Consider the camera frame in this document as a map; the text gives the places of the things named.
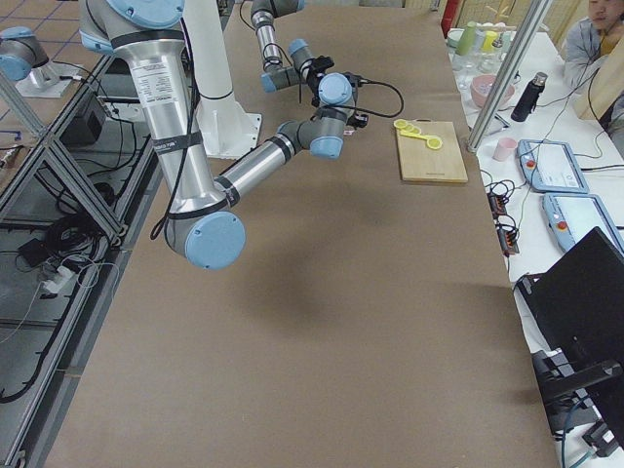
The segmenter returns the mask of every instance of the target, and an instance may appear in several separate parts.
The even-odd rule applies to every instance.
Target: computer monitor
[[[551,349],[575,371],[606,360],[624,366],[624,257],[592,229],[531,286],[533,316]],[[586,387],[624,447],[624,376]]]

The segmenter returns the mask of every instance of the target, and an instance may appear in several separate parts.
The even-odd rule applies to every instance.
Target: person's sleeve
[[[575,24],[565,39],[564,81],[577,92],[585,91],[589,79],[605,62],[607,56],[592,60],[589,44],[583,39],[581,23]]]

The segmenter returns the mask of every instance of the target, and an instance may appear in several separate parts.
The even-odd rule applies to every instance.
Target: white table
[[[542,71],[548,74],[546,88],[539,98],[538,105],[547,104],[555,99],[566,97],[570,88],[564,83],[564,61],[546,33],[537,33],[526,54],[525,60],[520,67],[521,80],[516,85],[516,92],[506,104],[505,111],[499,114],[507,120],[511,127],[505,131],[487,136],[477,151],[479,164],[483,171],[488,172],[494,181],[501,179],[514,180],[517,186],[524,183],[525,178],[518,164],[518,158],[509,158],[505,162],[492,159],[496,142],[501,137],[512,137],[515,140],[537,139],[547,137],[554,141],[566,141],[570,144],[575,154],[588,154],[598,156],[599,149],[594,140],[596,135],[602,132],[601,126],[596,121],[583,121],[576,117],[573,103],[578,95],[573,95],[568,102],[565,99],[555,102],[546,107],[537,107],[534,113],[522,122],[511,119],[513,107],[520,99],[527,83]],[[464,70],[455,72],[457,82],[465,79]],[[478,70],[471,70],[472,75],[480,74]],[[462,105],[468,124],[472,126],[479,114],[479,107],[470,97],[470,89],[460,90]],[[549,135],[547,133],[557,122]],[[581,168],[622,164],[622,156],[613,146],[608,135],[602,133],[597,139],[598,145],[603,151],[600,159],[591,159],[578,156]],[[583,173],[590,187],[590,193],[599,195],[611,218],[616,225],[624,224],[624,171],[611,170],[608,172]],[[483,174],[484,184],[491,182],[489,175]],[[548,227],[546,216],[541,208],[541,195],[531,191],[527,186],[516,190],[508,205],[507,212],[520,224],[520,239],[518,254],[509,258],[509,279],[515,283],[526,273],[543,273],[548,270],[563,252],[557,245],[553,233]],[[540,349],[549,350],[541,332],[530,314],[524,300],[516,292],[516,302],[519,313],[523,320],[526,342],[531,353]],[[588,446],[581,439],[581,435],[589,428],[579,426],[568,434],[565,442],[566,466],[570,466],[587,451]],[[624,450],[619,448],[609,458],[593,457],[583,463],[586,468],[610,468],[624,466]]]

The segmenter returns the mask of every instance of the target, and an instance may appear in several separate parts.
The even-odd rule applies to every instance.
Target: cutting board
[[[424,139],[401,136],[396,130],[401,178],[410,182],[467,182],[452,122],[411,122],[423,134],[440,137],[443,145],[440,149],[429,149]]]

